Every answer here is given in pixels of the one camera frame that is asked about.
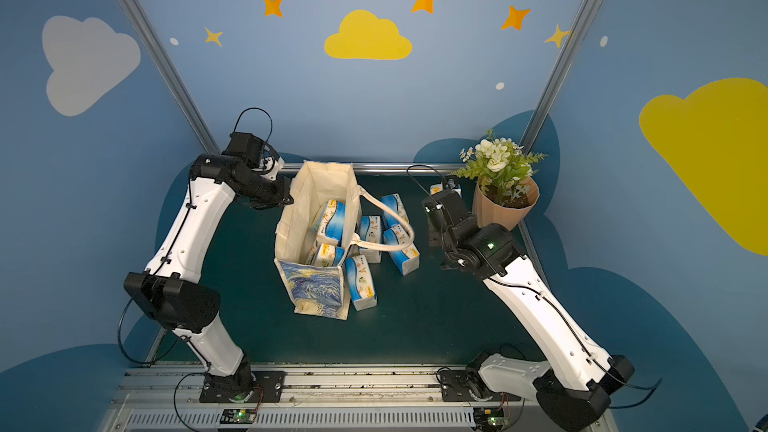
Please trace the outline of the canvas bag starry night print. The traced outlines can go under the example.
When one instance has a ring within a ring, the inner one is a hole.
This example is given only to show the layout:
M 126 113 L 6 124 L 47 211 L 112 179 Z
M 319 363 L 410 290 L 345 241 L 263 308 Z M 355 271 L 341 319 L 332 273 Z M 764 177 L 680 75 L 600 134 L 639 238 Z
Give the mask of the canvas bag starry night print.
M 290 183 L 293 203 L 276 229 L 275 265 L 294 312 L 345 320 L 351 302 L 343 265 L 354 247 L 404 252 L 413 228 L 394 209 L 358 184 L 350 164 L 307 161 Z M 357 233 L 365 199 L 404 228 L 401 244 L 377 244 Z

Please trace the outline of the purple snail tissue pack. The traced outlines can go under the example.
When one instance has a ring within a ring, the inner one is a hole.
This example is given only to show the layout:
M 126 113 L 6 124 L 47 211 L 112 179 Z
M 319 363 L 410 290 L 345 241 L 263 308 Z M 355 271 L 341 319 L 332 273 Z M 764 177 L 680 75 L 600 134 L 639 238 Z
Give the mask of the purple snail tissue pack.
M 439 183 L 432 184 L 429 187 L 429 194 L 435 195 L 439 192 L 450 190 L 458 194 L 459 196 L 462 195 L 462 188 L 459 184 L 458 178 L 454 175 L 449 175 L 440 180 Z

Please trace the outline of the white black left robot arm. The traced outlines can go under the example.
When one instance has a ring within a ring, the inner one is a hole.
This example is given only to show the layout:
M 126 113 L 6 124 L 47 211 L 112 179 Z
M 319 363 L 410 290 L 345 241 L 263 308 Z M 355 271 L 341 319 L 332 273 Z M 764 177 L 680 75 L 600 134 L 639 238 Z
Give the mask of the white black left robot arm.
M 167 237 L 145 270 L 124 281 L 143 313 L 185 342 L 202 363 L 203 402 L 249 402 L 256 390 L 250 362 L 221 320 L 220 294 L 200 280 L 212 238 L 233 202 L 247 199 L 255 209 L 292 204 L 282 167 L 274 151 L 260 157 L 200 155 L 190 167 L 186 195 Z

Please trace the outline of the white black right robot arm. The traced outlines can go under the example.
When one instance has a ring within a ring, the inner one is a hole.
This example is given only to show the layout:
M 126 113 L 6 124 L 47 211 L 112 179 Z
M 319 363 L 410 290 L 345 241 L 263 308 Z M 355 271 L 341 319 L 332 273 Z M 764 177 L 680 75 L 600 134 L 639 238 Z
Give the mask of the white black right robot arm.
M 500 353 L 479 355 L 466 368 L 473 396 L 506 393 L 531 400 L 565 431 L 581 431 L 600 419 L 612 394 L 628 384 L 632 363 L 588 337 L 507 228 L 498 223 L 479 226 L 453 190 L 433 194 L 422 205 L 446 258 L 495 293 L 545 356 L 533 362 Z

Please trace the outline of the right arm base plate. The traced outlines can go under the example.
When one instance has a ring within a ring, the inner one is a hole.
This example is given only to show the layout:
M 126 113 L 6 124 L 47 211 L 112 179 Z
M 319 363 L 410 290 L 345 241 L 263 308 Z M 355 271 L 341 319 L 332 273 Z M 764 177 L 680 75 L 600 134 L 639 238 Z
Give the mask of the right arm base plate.
M 522 402 L 514 394 L 493 392 L 474 371 L 439 368 L 435 373 L 444 402 Z

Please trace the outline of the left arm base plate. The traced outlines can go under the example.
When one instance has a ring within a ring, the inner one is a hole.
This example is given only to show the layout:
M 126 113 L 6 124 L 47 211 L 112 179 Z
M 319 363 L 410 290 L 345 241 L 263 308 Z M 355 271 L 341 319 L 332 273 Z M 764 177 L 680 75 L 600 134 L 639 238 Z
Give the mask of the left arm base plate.
M 204 375 L 200 403 L 277 403 L 281 399 L 284 371 L 241 371 L 232 376 Z

